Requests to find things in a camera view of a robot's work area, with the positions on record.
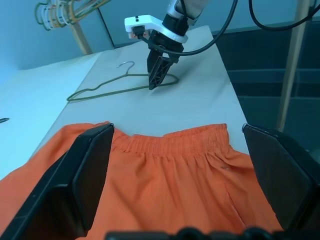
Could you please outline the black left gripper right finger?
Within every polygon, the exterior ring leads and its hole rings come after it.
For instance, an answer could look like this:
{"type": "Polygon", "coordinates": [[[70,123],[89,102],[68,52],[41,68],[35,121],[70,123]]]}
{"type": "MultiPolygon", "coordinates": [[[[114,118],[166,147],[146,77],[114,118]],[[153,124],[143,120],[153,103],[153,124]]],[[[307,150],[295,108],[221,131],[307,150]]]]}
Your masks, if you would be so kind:
{"type": "Polygon", "coordinates": [[[242,127],[257,181],[282,232],[276,240],[320,240],[320,164],[275,129],[242,127]]]}

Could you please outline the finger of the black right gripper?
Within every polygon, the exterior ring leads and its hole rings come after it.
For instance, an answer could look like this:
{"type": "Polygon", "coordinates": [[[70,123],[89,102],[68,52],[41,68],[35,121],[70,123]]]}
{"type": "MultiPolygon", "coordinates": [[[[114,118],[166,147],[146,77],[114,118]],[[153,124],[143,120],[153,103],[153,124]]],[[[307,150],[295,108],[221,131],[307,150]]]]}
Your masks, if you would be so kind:
{"type": "Polygon", "coordinates": [[[149,90],[161,85],[173,62],[168,57],[159,56],[148,77],[149,90]]]}
{"type": "Polygon", "coordinates": [[[158,57],[161,56],[161,53],[157,50],[150,50],[147,57],[147,71],[148,73],[152,72],[153,67],[155,66],[158,57]]]}

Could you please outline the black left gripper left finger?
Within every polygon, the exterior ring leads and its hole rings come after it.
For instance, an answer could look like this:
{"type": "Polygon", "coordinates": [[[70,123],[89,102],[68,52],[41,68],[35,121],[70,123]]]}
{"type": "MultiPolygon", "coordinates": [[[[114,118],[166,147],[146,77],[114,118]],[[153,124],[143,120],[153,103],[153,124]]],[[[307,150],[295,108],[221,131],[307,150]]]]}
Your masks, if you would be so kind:
{"type": "Polygon", "coordinates": [[[112,123],[80,134],[43,174],[0,240],[76,240],[93,226],[106,181],[112,123]]]}

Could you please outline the orange shorts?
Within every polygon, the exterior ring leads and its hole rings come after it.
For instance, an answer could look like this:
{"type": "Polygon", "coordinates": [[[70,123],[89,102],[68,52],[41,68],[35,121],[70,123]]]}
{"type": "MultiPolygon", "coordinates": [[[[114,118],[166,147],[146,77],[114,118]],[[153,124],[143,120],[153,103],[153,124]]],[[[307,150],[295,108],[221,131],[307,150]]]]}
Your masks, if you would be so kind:
{"type": "Polygon", "coordinates": [[[162,137],[115,130],[93,226],[77,240],[103,240],[108,231],[241,233],[251,226],[281,229],[250,156],[232,148],[225,124],[162,137]]]}

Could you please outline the white table mat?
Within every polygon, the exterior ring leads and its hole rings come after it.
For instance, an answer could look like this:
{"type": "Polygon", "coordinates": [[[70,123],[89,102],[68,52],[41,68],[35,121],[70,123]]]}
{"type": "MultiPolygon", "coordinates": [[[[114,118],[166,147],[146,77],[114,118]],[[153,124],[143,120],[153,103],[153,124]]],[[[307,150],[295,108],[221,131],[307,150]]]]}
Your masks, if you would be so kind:
{"type": "MultiPolygon", "coordinates": [[[[126,73],[134,61],[130,74],[147,73],[148,46],[137,42],[103,52],[80,85],[80,89],[95,88],[99,84],[126,73]]],[[[248,148],[242,133],[246,118],[217,46],[201,54],[181,57],[170,68],[179,78],[177,84],[165,79],[165,86],[154,90],[141,89],[100,98],[68,103],[51,126],[43,142],[46,143],[60,128],[76,123],[109,121],[128,135],[161,137],[165,134],[209,124],[226,124],[231,146],[242,153],[248,148]]],[[[103,85],[82,97],[146,86],[147,76],[129,76],[103,85]]]]}

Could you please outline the dark grey shelf unit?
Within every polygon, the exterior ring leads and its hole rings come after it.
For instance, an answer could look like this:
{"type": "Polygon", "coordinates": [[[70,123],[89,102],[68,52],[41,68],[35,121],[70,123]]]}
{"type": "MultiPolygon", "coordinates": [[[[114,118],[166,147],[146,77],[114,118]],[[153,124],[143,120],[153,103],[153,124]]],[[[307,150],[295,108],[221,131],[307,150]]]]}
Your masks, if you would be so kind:
{"type": "MultiPolygon", "coordinates": [[[[291,32],[225,34],[217,43],[245,117],[275,128],[291,32]]],[[[308,152],[320,149],[320,22],[306,26],[284,132],[308,152]]]]}

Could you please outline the wooden rack post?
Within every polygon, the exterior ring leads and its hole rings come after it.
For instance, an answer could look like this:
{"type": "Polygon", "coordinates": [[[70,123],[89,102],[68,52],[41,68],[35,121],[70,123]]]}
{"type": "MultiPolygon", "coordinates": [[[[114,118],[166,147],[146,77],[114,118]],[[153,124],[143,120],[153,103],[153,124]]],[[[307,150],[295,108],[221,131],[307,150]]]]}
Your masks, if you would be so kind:
{"type": "MultiPolygon", "coordinates": [[[[306,17],[310,11],[311,6],[314,5],[314,0],[298,0],[295,13],[295,19],[297,21],[306,17]]],[[[293,84],[295,80],[296,69],[300,57],[301,47],[304,39],[304,33],[306,29],[306,23],[302,23],[299,26],[294,27],[291,30],[291,37],[288,49],[288,56],[286,62],[285,73],[282,82],[282,90],[279,102],[279,111],[276,121],[276,129],[280,132],[284,130],[289,104],[291,100],[291,94],[293,84]]]]}
{"type": "Polygon", "coordinates": [[[78,45],[78,47],[80,48],[81,52],[84,55],[91,55],[93,53],[86,37],[85,34],[80,26],[80,24],[78,22],[76,22],[75,24],[71,24],[70,25],[73,37],[78,45]]]}

